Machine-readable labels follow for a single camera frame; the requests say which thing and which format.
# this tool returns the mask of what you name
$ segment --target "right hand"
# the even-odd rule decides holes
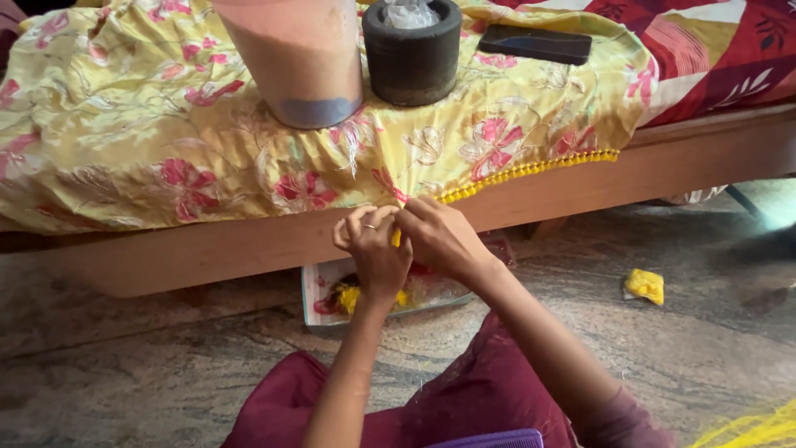
[[[410,199],[396,214],[414,259],[473,288],[472,282],[500,261],[484,246],[462,212],[428,196]]]

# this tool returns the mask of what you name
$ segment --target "yellow floral cloth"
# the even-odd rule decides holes
[[[31,18],[0,87],[2,228],[139,230],[421,194],[450,202],[615,158],[657,81],[632,33],[594,14],[459,4],[447,98],[397,108],[366,85],[363,107],[321,131],[268,115],[207,0],[116,0]],[[590,34],[589,62],[476,51],[495,22]]]

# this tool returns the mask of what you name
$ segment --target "person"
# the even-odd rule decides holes
[[[401,230],[400,247],[392,235]],[[621,383],[481,243],[462,213],[431,198],[363,206],[334,227],[362,298],[331,369],[306,352],[275,365],[224,448],[417,447],[507,430],[545,448],[670,448]],[[491,308],[468,349],[402,407],[365,414],[379,333],[415,260]]]

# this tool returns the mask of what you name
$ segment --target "purple object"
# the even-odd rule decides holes
[[[458,438],[426,448],[543,448],[537,430],[514,430]]]

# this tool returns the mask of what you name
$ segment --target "maroon pants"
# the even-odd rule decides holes
[[[246,400],[223,448],[298,447],[329,368],[306,352],[276,364]],[[363,448],[422,448],[534,428],[546,448],[572,448],[564,413],[491,312],[467,350],[402,407],[365,416]]]

